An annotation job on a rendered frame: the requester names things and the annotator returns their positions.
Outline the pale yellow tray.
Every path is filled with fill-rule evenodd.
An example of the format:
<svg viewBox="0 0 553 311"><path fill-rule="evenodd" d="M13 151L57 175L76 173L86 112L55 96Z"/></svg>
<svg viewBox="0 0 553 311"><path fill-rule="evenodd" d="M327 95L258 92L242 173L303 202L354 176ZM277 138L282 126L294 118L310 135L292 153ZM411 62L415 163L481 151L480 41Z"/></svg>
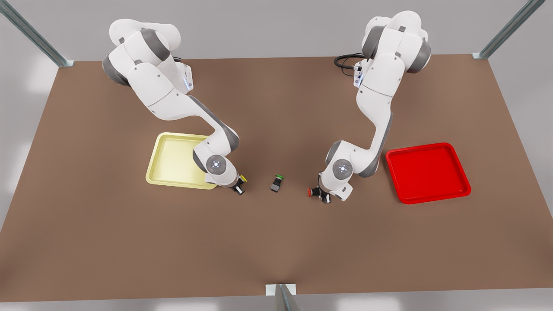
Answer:
<svg viewBox="0 0 553 311"><path fill-rule="evenodd" d="M207 136L163 132L158 135L146 172L146 181L154 185L211 190L205 173L192 157L194 148Z"/></svg>

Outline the red tray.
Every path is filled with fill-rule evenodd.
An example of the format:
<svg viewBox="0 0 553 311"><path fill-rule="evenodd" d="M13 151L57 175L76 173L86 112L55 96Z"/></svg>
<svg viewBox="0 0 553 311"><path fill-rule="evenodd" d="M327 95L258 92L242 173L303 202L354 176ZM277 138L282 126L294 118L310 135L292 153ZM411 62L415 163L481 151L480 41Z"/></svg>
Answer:
<svg viewBox="0 0 553 311"><path fill-rule="evenodd" d="M468 196L471 186L454 147L425 144L387 151L385 159L397 193L404 204Z"/></svg>

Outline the silver frame post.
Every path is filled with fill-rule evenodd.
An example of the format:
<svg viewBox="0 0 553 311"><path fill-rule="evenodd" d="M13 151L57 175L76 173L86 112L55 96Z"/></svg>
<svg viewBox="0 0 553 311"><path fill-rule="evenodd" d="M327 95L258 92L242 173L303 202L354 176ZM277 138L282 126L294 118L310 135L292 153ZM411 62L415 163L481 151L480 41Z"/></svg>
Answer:
<svg viewBox="0 0 553 311"><path fill-rule="evenodd" d="M274 311L302 311L296 301L296 284L265 285L265 295L275 296Z"/></svg>
<svg viewBox="0 0 553 311"><path fill-rule="evenodd" d="M546 1L528 0L480 52L471 54L472 58L475 60L489 59Z"/></svg>
<svg viewBox="0 0 553 311"><path fill-rule="evenodd" d="M0 0L0 13L59 68L73 67L74 61L65 59L7 0Z"/></svg>

